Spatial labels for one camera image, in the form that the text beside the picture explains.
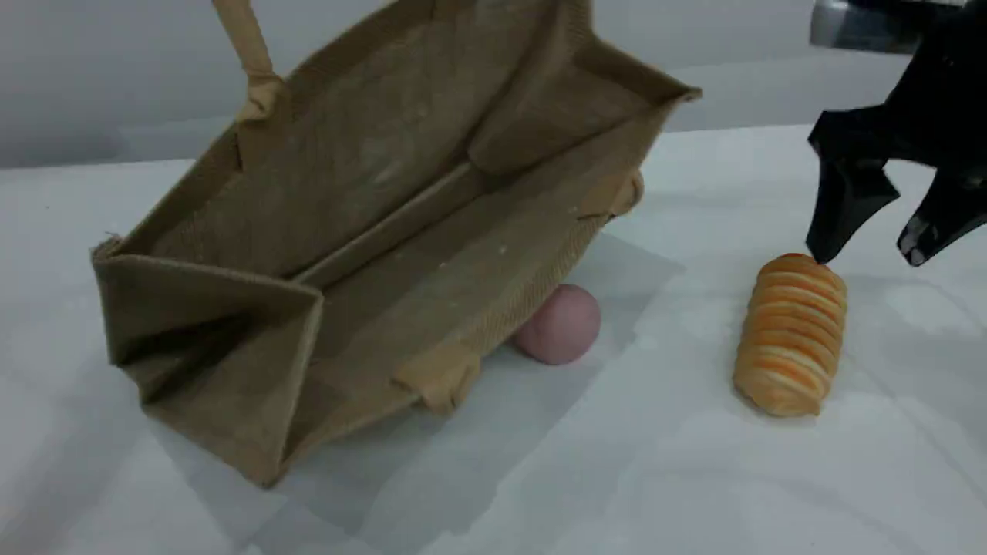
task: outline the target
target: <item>pink ball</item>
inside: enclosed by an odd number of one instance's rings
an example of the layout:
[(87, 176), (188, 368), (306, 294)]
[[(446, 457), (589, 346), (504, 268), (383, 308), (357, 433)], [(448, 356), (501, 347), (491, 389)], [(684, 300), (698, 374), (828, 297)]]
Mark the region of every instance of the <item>pink ball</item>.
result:
[(545, 364), (580, 359), (600, 334), (600, 305), (582, 287), (560, 285), (514, 336), (514, 345)]

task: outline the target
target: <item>white table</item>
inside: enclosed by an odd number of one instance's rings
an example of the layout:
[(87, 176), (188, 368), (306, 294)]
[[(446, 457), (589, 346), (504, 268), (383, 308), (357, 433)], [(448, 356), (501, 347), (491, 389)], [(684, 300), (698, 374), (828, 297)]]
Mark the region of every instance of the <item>white table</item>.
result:
[(802, 250), (805, 126), (667, 134), (571, 280), (605, 321), (570, 367), (494, 355), (449, 421), (406, 414), (262, 492), (149, 422), (105, 362), (88, 249), (188, 161), (0, 172), (2, 553), (983, 553), (987, 229), (911, 270), (931, 180), (834, 265), (845, 353), (817, 420), (731, 392), (759, 267)]

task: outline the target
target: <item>bread roll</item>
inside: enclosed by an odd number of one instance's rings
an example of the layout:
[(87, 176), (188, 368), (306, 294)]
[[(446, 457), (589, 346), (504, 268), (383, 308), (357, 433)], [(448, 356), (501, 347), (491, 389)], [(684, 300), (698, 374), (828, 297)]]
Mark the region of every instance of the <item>bread roll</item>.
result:
[(836, 376), (847, 286), (805, 255), (785, 255), (757, 277), (733, 384), (766, 413), (818, 415)]

